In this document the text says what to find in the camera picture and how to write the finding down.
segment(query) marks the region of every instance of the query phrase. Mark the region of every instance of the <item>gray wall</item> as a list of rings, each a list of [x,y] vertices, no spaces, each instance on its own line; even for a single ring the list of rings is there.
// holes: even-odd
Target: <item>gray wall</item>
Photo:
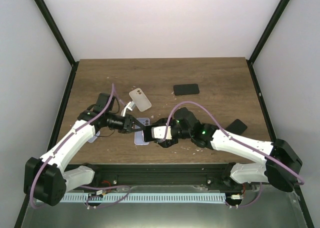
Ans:
[[[70,65],[33,0],[0,0],[0,227],[24,200],[25,163],[45,152]]]
[[[247,57],[279,0],[45,0],[75,59]]]
[[[302,191],[320,227],[320,2],[291,0],[254,64],[272,124],[303,161]]]

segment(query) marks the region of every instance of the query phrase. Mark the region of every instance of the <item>perforated white strip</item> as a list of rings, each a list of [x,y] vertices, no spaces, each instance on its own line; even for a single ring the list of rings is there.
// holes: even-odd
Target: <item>perforated white strip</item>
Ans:
[[[122,198],[124,193],[109,193],[102,198],[94,197],[92,203],[113,203]],[[88,193],[66,193],[60,202],[83,203]],[[130,193],[121,203],[209,203],[224,204],[224,193]]]

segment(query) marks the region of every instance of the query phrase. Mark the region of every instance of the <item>robotic arm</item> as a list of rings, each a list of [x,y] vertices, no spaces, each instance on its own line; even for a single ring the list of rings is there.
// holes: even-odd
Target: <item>robotic arm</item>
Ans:
[[[50,157],[52,158],[41,172],[35,184],[33,196],[36,199],[55,206],[66,192],[92,183],[96,175],[94,165],[83,164],[77,169],[67,172],[65,172],[65,169],[80,148],[104,127],[116,129],[119,133],[123,134],[142,131],[145,142],[154,141],[163,148],[177,144],[179,139],[191,139],[191,142],[200,148],[230,152],[253,161],[254,163],[250,164],[228,164],[222,178],[226,185],[230,187],[236,183],[264,182],[270,183],[281,191],[291,192],[294,184],[297,182],[297,178],[274,162],[266,160],[263,155],[230,140],[217,126],[201,123],[185,107],[174,113],[174,119],[169,123],[166,140],[163,140],[163,138],[165,137],[167,118],[161,118],[154,124],[144,126],[130,114],[126,114],[125,116],[113,114],[109,111],[112,110],[114,97],[111,100],[109,108],[102,116],[77,131],[77,128],[83,126],[103,110],[109,97],[110,95],[101,93],[96,104],[93,106],[93,111],[90,109],[83,111],[71,130],[61,141],[39,159],[32,157],[27,161],[24,175],[25,194],[30,193],[36,174],[44,164],[44,161]],[[299,173],[302,161],[288,143],[280,139],[272,143],[243,137],[241,134],[246,128],[241,121],[236,120],[236,123],[233,126],[231,124],[226,130],[230,136],[251,145],[266,155],[276,158],[297,174]]]

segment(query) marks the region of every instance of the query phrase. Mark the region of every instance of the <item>brown wood surface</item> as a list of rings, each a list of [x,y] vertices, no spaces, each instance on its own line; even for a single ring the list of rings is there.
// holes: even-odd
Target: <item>brown wood surface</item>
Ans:
[[[136,108],[136,118],[150,118],[151,122],[168,117],[179,102],[194,101],[205,106],[226,127],[235,119],[247,126],[244,136],[269,140],[267,127],[252,83],[246,60],[234,58],[156,58],[156,59],[84,59],[79,63],[63,118],[59,139],[71,128],[78,115],[94,104],[99,93],[109,93],[114,83],[125,102],[129,92],[141,88],[152,103],[144,112]],[[175,96],[173,85],[199,85],[200,94]],[[201,122],[212,123],[208,115],[194,105],[187,108]],[[108,135],[108,128],[101,135]],[[170,148],[151,142],[135,145],[134,134],[99,137],[86,143],[71,163],[91,164],[167,164],[167,163],[228,163],[248,160],[223,151],[196,147],[189,140],[181,140]]]

